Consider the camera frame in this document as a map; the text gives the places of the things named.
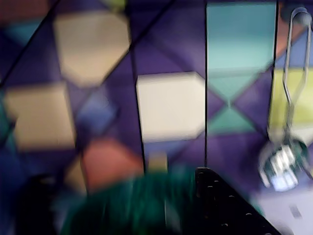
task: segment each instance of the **dark line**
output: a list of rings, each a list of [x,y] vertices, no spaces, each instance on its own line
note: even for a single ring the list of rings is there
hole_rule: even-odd
[[[240,115],[242,115],[245,119],[247,119],[247,120],[250,122],[251,126],[253,126],[253,128],[254,128],[257,132],[259,132],[262,136],[268,138],[267,132],[264,133],[264,131],[262,130],[262,128],[259,127],[257,124],[255,124],[255,123],[254,123],[247,115],[245,115],[240,109],[238,109],[238,108],[236,107],[236,105],[235,105],[233,102],[231,103],[230,107],[231,107],[232,109],[236,110],[236,111],[237,111]]]
[[[9,71],[7,72],[6,76],[3,78],[2,81],[0,81],[0,88],[2,88],[5,83],[7,82],[8,78],[10,77],[10,75],[12,74],[12,72],[14,71],[15,67],[18,65],[18,63],[21,61],[21,58],[23,57],[23,55],[25,54],[26,50],[29,48],[30,44],[32,43],[32,41],[34,40],[34,38],[36,37],[36,35],[38,34],[39,30],[41,30],[41,28],[43,27],[43,25],[45,24],[45,22],[50,18],[50,16],[52,15],[52,13],[54,12],[55,8],[58,6],[58,4],[60,3],[61,0],[57,0],[53,6],[50,8],[50,10],[48,11],[47,15],[44,17],[44,19],[40,22],[39,26],[37,27],[37,29],[35,30],[35,32],[33,33],[33,35],[30,37],[29,41],[27,42],[27,44],[24,46],[24,48],[22,49],[22,51],[19,53],[18,57],[16,58],[16,60],[14,61],[14,63],[12,64],[12,66],[10,67]]]
[[[140,12],[149,12],[149,11],[157,11],[164,6],[164,2],[149,2],[149,3],[139,3],[139,4],[130,4],[130,8],[132,12],[140,13]],[[195,8],[195,7],[203,7],[203,3],[200,1],[190,1],[190,0],[180,0],[175,4],[175,9],[185,9],[185,8]]]
[[[129,39],[132,39],[131,34],[131,17],[129,17],[129,23],[128,23],[128,34]],[[142,131],[141,131],[141,122],[140,122],[140,113],[139,113],[139,103],[138,103],[138,96],[137,96],[137,89],[136,89],[136,78],[137,78],[137,65],[136,65],[136,56],[134,53],[134,48],[130,49],[130,56],[131,56],[131,64],[132,64],[132,71],[133,71],[133,81],[134,81],[134,92],[135,92],[135,98],[136,98],[136,108],[137,108],[137,117],[138,117],[138,128],[139,128],[139,138],[140,138],[140,147],[141,147],[141,158],[142,158],[142,166],[143,166],[143,173],[146,173],[147,166],[146,166],[146,158],[145,158],[145,150],[144,150],[144,144],[142,140]]]
[[[207,167],[207,112],[208,112],[208,50],[207,50],[207,3],[206,0],[203,0],[204,4],[204,33],[205,33],[205,113],[204,113],[204,120],[205,120],[205,127],[204,127],[204,167]]]
[[[160,12],[151,20],[151,22],[147,25],[147,27],[139,34],[139,36],[132,42],[129,50],[134,48],[138,42],[142,40],[142,38],[149,32],[149,30],[158,22],[158,20],[165,14],[165,12],[176,2],[176,0],[171,0],[168,4],[166,4]]]
[[[147,42],[153,45],[160,53],[162,53],[165,57],[171,60],[174,64],[176,64],[181,71],[190,71],[188,64],[185,63],[178,55],[176,55],[170,48],[162,42],[161,39],[156,39],[154,35],[147,35]]]
[[[111,70],[111,72],[106,77],[109,77],[114,72],[115,68],[117,68],[117,66],[119,66],[119,64],[122,62],[124,57],[128,53],[130,53],[131,50],[134,50],[135,46],[138,43],[140,43],[140,41],[144,38],[144,36],[146,36],[146,34],[149,32],[149,30],[158,22],[158,20],[163,16],[163,14],[166,13],[166,11],[170,8],[170,6],[172,4],[174,4],[175,1],[176,0],[171,0],[166,6],[164,6],[163,9],[160,10],[160,12],[152,19],[152,21],[147,25],[147,27],[139,34],[139,36],[136,38],[136,40],[134,40],[131,43],[128,50],[125,52],[124,56],[121,57],[120,61],[114,66],[114,68]],[[131,11],[129,10],[129,8],[126,9],[126,12],[129,15],[131,14]],[[131,21],[131,17],[129,17],[129,28],[131,26],[130,21]],[[77,115],[77,113],[80,111],[80,109],[84,106],[85,102],[90,98],[90,96],[92,95],[92,92],[93,91],[90,91],[90,93],[87,95],[86,99],[82,100],[81,104],[77,107],[75,114],[73,114],[74,117]]]
[[[133,79],[136,80],[137,78],[137,69],[136,69],[136,62],[135,62],[136,57],[135,57],[133,50],[130,53],[131,53],[131,61],[132,61],[132,67],[133,67]],[[142,156],[142,163],[143,163],[143,172],[146,173],[146,158],[145,158],[144,144],[142,140],[142,131],[141,131],[139,103],[138,103],[136,84],[134,85],[134,91],[135,91],[135,96],[136,96],[136,108],[137,108],[138,128],[139,128],[139,135],[140,135],[140,142],[141,142],[141,156]]]
[[[269,119],[270,119],[270,108],[272,105],[272,92],[273,92],[273,86],[274,86],[274,69],[275,69],[275,61],[276,61],[276,47],[277,47],[277,34],[278,34],[278,20],[279,20],[279,1],[276,2],[276,22],[275,22],[275,38],[274,38],[274,55],[273,55],[273,66],[272,66],[272,83],[270,86],[270,93],[269,93],[269,103],[268,103],[268,121],[267,121],[267,127],[269,127]]]

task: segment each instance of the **blue triangle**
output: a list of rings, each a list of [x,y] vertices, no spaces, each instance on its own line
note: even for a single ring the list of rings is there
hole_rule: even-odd
[[[40,23],[41,20],[11,24],[4,30],[4,33],[13,40],[25,46]]]
[[[291,46],[290,67],[304,67],[308,32],[303,32]],[[275,62],[276,68],[285,66],[286,51]],[[310,66],[313,66],[313,37],[311,38]]]
[[[208,124],[209,134],[254,131],[251,122],[232,108],[225,107]]]

